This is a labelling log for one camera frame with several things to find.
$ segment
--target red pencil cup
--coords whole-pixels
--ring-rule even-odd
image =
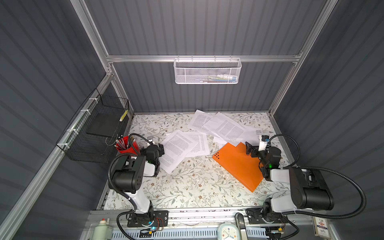
[[[125,136],[125,137],[123,137],[122,139],[123,139],[123,141],[124,141],[124,145],[127,146],[127,145],[128,145],[128,136]],[[133,142],[133,147],[134,147],[138,152],[140,152],[139,145],[137,144],[136,141]],[[137,153],[135,152],[135,150],[134,150],[132,147],[128,148],[127,150],[123,150],[123,149],[121,149],[121,148],[119,148],[119,147],[116,147],[116,149],[117,149],[120,153],[127,153],[127,152],[130,152],[130,153],[133,153],[133,154],[137,154]]]

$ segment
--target gray wall panel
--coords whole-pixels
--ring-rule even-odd
[[[172,63],[114,63],[135,112],[268,110],[291,63],[243,63],[238,84],[176,84]]]
[[[325,0],[86,0],[110,55],[292,55]]]
[[[374,230],[384,209],[383,11],[383,1],[339,1],[275,114],[300,145],[300,165],[340,171],[365,191],[363,213],[334,221],[342,239],[381,237]],[[351,185],[324,177],[335,198],[331,214],[357,208]]]
[[[105,71],[70,1],[1,1],[0,39],[3,221]],[[76,239],[105,171],[64,159],[14,239]]]

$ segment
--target clock face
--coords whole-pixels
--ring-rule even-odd
[[[238,240],[239,231],[238,228],[233,224],[225,224],[219,228],[218,234],[220,235],[220,240]]]

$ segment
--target floral tablecloth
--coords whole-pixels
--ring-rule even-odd
[[[267,113],[224,114],[241,125],[260,127],[270,136],[275,134]],[[130,133],[153,136],[155,143],[161,143],[175,129],[193,131],[188,128],[192,117],[193,114],[135,115]],[[146,146],[144,140],[137,140],[140,147]],[[211,135],[208,144],[211,154],[219,150]],[[279,140],[273,140],[272,145],[281,149],[280,166],[286,166],[286,154]],[[171,175],[160,169],[156,178],[144,177],[141,187],[156,209],[260,206],[267,197],[290,194],[289,184],[265,180],[252,193],[211,156],[187,157]],[[104,209],[128,209],[130,205],[123,196],[110,190]]]

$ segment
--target black wire basket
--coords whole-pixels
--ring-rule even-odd
[[[129,121],[128,99],[99,94],[90,107],[82,111],[84,113],[78,123],[71,129],[68,129],[70,127],[68,125],[56,145],[71,160],[109,163],[117,154],[116,139],[124,134]],[[100,117],[109,119],[108,126],[111,129],[109,136],[90,133],[95,129],[103,128],[103,124],[95,127],[95,123],[99,121]],[[66,142],[59,142],[68,131],[70,135]]]

